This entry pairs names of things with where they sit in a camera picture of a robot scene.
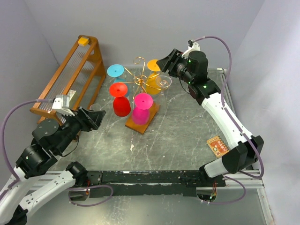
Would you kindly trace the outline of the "yellow wine glass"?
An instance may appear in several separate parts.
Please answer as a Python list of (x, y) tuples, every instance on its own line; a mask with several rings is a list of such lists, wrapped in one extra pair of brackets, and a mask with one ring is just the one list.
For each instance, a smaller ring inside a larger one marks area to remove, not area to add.
[(147, 78), (146, 92), (150, 95), (156, 95), (161, 91), (161, 88), (156, 83), (156, 78), (160, 75), (160, 68), (157, 65), (157, 59), (152, 59), (147, 63), (151, 74)]

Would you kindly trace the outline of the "red wine glass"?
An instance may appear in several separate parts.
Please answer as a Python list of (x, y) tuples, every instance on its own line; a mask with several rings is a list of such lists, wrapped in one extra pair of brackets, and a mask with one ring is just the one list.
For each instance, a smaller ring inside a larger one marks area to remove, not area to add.
[(126, 84), (122, 82), (114, 83), (109, 88), (109, 93), (114, 97), (114, 113), (119, 117), (126, 117), (131, 112), (131, 105), (127, 97), (128, 92)]

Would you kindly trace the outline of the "blue wine glass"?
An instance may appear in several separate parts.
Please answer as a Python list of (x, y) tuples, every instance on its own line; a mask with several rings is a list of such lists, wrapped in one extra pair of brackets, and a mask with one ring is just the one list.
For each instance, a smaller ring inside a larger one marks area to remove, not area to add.
[(107, 69), (107, 74), (110, 77), (114, 77), (115, 80), (113, 84), (109, 88), (109, 93), (115, 98), (124, 97), (127, 98), (129, 96), (129, 87), (128, 84), (125, 83), (125, 80), (120, 78), (120, 76), (124, 73), (124, 67), (120, 64), (111, 65)]

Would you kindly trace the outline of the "magenta wine glass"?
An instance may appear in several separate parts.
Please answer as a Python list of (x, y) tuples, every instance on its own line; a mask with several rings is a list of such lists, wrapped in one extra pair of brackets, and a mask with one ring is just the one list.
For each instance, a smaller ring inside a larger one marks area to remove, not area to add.
[(151, 95), (147, 93), (139, 93), (134, 98), (135, 107), (132, 113), (133, 122), (138, 125), (144, 125), (150, 117), (150, 108), (153, 105)]

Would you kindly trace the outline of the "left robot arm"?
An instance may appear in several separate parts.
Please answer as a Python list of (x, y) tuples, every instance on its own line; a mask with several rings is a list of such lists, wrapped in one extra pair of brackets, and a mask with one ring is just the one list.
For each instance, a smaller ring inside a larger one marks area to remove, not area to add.
[(0, 192), (0, 223), (24, 225), (42, 206), (68, 188), (82, 188), (88, 180), (87, 170), (79, 162), (70, 163), (55, 179), (28, 194), (33, 185), (62, 156), (67, 146), (81, 131), (98, 130), (105, 111), (90, 111), (78, 107), (72, 116), (65, 116), (59, 125), (54, 119), (42, 121), (32, 132), (33, 140), (24, 149), (13, 172), (19, 177), (10, 180)]

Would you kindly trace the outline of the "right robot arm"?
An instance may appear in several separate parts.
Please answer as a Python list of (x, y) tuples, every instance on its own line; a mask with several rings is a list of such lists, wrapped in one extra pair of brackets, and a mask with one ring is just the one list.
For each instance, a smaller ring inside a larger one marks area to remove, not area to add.
[(203, 172), (199, 174), (199, 182), (203, 186), (210, 186), (219, 175), (235, 174), (262, 162), (262, 137), (253, 136), (242, 125), (224, 101), (221, 89), (208, 78), (208, 59), (204, 52), (194, 50), (184, 57), (182, 52), (173, 49), (157, 65), (162, 72), (188, 84), (189, 94), (210, 114), (227, 140), (229, 152), (200, 168)]

